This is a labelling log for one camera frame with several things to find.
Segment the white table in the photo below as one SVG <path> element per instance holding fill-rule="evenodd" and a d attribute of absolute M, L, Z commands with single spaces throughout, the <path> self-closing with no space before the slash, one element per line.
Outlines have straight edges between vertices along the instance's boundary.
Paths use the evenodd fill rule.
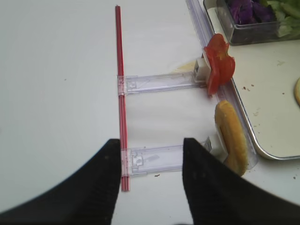
<path fill-rule="evenodd" d="M 199 56 L 184 1 L 0 1 L 0 211 L 52 188 L 119 137 L 116 4 L 127 75 L 168 73 Z M 244 177 L 300 204 L 299 168 L 259 158 Z M 131 179 L 112 224 L 179 222 L 192 218 L 181 173 L 170 172 Z"/>

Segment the red tomato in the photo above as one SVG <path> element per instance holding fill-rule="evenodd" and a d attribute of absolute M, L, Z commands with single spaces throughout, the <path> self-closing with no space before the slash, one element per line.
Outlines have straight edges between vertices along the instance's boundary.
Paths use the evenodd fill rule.
<path fill-rule="evenodd" d="M 227 56 L 219 61 L 220 85 L 226 84 L 233 76 L 235 61 L 233 57 Z"/>
<path fill-rule="evenodd" d="M 226 54 L 228 55 L 229 44 L 224 41 L 222 34 L 215 34 L 212 36 L 207 47 L 213 49 L 217 52 L 217 55 L 224 58 Z"/>
<path fill-rule="evenodd" d="M 228 55 L 229 44 L 221 34 L 215 34 L 204 48 L 210 62 L 211 74 L 207 82 L 208 95 L 218 91 L 220 85 L 230 81 L 235 70 L 235 61 Z"/>
<path fill-rule="evenodd" d="M 207 58 L 210 62 L 211 73 L 207 82 L 207 92 L 208 95 L 214 95 L 218 91 L 219 88 L 219 80 L 220 80 L 220 73 L 218 67 L 218 59 L 216 57 L 216 52 L 209 48 L 205 47 L 204 51 L 207 55 Z"/>

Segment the purple cabbage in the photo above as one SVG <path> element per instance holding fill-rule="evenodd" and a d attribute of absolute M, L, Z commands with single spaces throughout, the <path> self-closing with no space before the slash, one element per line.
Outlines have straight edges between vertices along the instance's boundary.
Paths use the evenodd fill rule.
<path fill-rule="evenodd" d="M 228 6 L 239 25 L 276 21 L 272 7 L 261 5 L 259 0 L 230 0 Z"/>

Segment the white surface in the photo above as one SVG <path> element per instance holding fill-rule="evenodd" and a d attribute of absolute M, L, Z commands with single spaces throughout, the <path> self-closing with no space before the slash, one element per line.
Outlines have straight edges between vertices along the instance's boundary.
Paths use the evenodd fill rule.
<path fill-rule="evenodd" d="M 119 137 L 114 6 L 0 1 L 0 211 Z"/>
<path fill-rule="evenodd" d="M 118 137 L 119 127 L 114 76 L 116 2 L 0 4 L 0 28 L 7 31 L 0 36 L 1 211 L 65 179 L 108 138 Z M 167 73 L 199 56 L 184 1 L 120 0 L 118 4 L 122 7 L 126 74 Z M 198 101 L 194 92 L 174 92 L 173 98 L 185 93 Z M 157 95 L 154 101 L 159 104 L 161 99 Z M 165 113 L 187 120 L 199 110 L 198 104 L 188 109 L 179 106 L 172 101 L 169 109 L 173 110 Z M 298 161 L 260 159 L 245 177 L 300 203 L 300 179 L 296 176 L 299 166 Z M 132 179 L 131 192 L 119 194 L 112 224 L 179 222 L 191 223 L 192 219 L 181 173 L 171 172 Z"/>
<path fill-rule="evenodd" d="M 215 32 L 223 33 L 215 9 L 209 13 Z M 229 48 L 236 62 L 234 81 L 257 142 L 278 158 L 300 156 L 300 108 L 293 94 L 299 52 L 300 40 Z"/>

